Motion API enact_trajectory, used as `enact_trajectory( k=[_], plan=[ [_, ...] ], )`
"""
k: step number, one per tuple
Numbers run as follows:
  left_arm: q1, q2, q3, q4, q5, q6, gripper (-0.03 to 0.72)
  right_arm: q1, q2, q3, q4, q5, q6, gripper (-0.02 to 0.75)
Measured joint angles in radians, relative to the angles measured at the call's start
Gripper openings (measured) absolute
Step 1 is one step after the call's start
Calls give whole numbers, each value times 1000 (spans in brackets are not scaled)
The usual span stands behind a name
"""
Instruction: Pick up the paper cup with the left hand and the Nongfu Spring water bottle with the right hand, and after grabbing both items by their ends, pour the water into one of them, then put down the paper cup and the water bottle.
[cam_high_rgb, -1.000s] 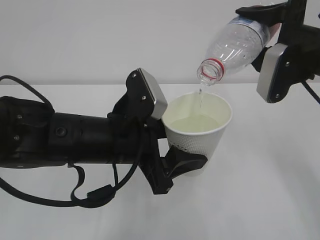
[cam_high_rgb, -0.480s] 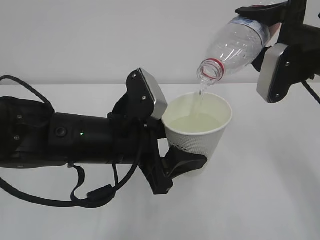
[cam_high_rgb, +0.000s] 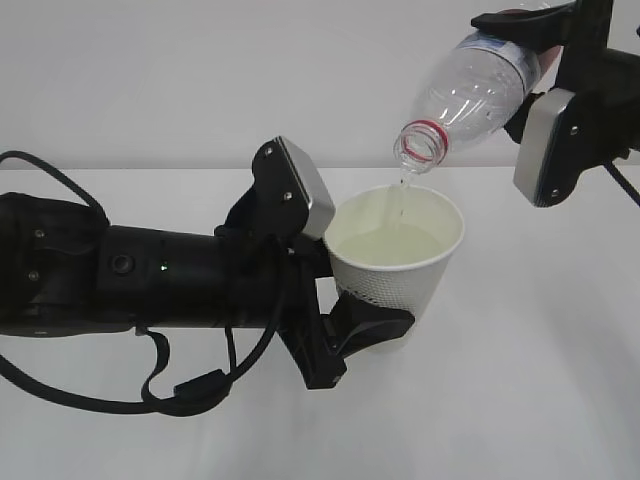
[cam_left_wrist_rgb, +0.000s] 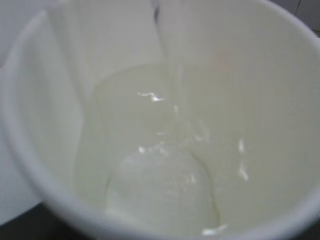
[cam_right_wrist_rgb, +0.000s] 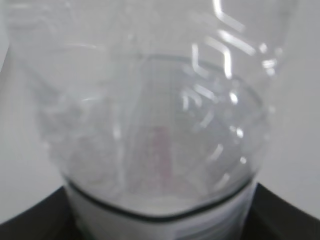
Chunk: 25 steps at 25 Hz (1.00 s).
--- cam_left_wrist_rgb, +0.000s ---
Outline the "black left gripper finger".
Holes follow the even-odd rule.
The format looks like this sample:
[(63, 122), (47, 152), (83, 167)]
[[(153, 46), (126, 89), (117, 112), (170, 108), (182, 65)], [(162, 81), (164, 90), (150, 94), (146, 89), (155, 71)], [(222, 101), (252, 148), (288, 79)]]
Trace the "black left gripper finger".
[(0, 226), (2, 240), (86, 240), (42, 203)]

